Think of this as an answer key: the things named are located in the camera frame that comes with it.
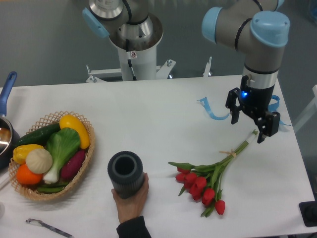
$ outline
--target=purple eggplant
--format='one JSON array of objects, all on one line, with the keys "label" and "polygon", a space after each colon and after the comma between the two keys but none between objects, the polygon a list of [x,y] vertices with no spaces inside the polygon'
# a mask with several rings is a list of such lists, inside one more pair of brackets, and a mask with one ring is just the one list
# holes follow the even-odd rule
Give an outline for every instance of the purple eggplant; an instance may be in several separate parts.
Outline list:
[{"label": "purple eggplant", "polygon": [[61,169],[60,177],[66,181],[72,180],[82,167],[85,157],[86,154],[84,150],[78,151],[68,161],[68,163],[63,166],[63,168]]}]

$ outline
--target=gray floor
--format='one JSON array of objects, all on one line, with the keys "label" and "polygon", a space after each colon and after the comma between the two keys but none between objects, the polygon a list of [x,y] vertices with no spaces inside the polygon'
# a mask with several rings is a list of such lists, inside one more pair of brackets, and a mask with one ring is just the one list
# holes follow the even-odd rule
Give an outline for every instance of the gray floor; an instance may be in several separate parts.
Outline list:
[{"label": "gray floor", "polygon": [[[108,40],[97,38],[81,16],[87,2],[0,1],[0,87],[12,70],[19,74],[16,86],[27,86],[84,83],[86,64],[91,70],[119,68],[115,48]],[[210,56],[214,75],[242,73],[242,54],[216,46],[201,34],[207,10],[228,7],[235,0],[149,2],[164,28],[158,64],[175,60],[174,77],[201,76]],[[313,99],[312,87],[317,84],[317,25],[308,17],[307,9],[308,0],[286,0],[279,9],[291,21],[279,81],[292,121]],[[296,135],[310,177],[317,174],[316,122],[317,114]]]}]

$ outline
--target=wicker basket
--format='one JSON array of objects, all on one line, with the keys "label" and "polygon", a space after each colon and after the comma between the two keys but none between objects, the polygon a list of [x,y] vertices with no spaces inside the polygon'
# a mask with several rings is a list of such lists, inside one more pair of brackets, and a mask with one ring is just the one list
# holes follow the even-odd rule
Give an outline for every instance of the wicker basket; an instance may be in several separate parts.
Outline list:
[{"label": "wicker basket", "polygon": [[37,121],[35,123],[35,125],[33,125],[31,129],[29,129],[29,131],[27,133],[30,133],[34,130],[37,130],[43,126],[56,123],[61,119],[62,116],[67,115],[67,114],[71,114],[71,115],[79,118],[89,133],[90,146],[89,146],[88,152],[86,153],[85,161],[83,162],[83,165],[80,168],[77,175],[65,187],[65,189],[63,189],[61,192],[58,192],[58,193],[44,194],[44,193],[39,193],[37,191],[34,191],[30,188],[24,187],[16,180],[16,172],[17,172],[17,169],[19,168],[19,164],[17,164],[15,161],[13,161],[13,159],[11,159],[11,163],[9,164],[9,169],[8,169],[9,175],[10,175],[11,185],[14,187],[15,191],[19,192],[22,196],[24,196],[30,200],[48,201],[48,200],[59,198],[59,197],[65,195],[83,177],[84,171],[87,169],[87,167],[91,161],[91,158],[92,158],[92,155],[94,152],[94,148],[95,148],[95,132],[94,132],[94,128],[92,127],[90,122],[83,115],[79,115],[79,114],[76,114],[74,112],[70,112],[70,113],[69,112],[56,112],[54,114],[45,115],[43,118],[40,118],[40,120]]}]

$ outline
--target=green cucumber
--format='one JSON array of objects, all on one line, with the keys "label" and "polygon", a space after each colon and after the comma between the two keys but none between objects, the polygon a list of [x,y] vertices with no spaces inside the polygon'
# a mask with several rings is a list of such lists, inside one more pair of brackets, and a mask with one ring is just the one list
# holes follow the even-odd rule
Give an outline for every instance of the green cucumber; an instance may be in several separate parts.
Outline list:
[{"label": "green cucumber", "polygon": [[26,134],[20,138],[20,140],[15,144],[15,147],[20,145],[29,145],[29,144],[37,144],[37,145],[46,145],[46,142],[49,140],[49,137],[55,133],[60,131],[59,123],[55,123],[52,125],[44,126],[40,129],[32,131],[29,134]]},{"label": "green cucumber", "polygon": [[36,190],[37,190],[37,192],[40,192],[40,193],[51,194],[51,193],[61,192],[64,190],[64,188],[65,188],[65,186],[64,187],[38,187]]},{"label": "green cucumber", "polygon": [[59,182],[59,183],[52,183],[52,184],[42,184],[39,187],[66,187],[69,182]]}]

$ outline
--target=black sleeve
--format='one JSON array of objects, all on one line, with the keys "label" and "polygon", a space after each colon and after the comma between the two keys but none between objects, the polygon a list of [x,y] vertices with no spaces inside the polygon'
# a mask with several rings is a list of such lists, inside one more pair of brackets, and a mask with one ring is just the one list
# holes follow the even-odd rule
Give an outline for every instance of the black sleeve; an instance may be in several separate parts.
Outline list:
[{"label": "black sleeve", "polygon": [[121,223],[117,232],[119,238],[151,238],[143,216]]}]

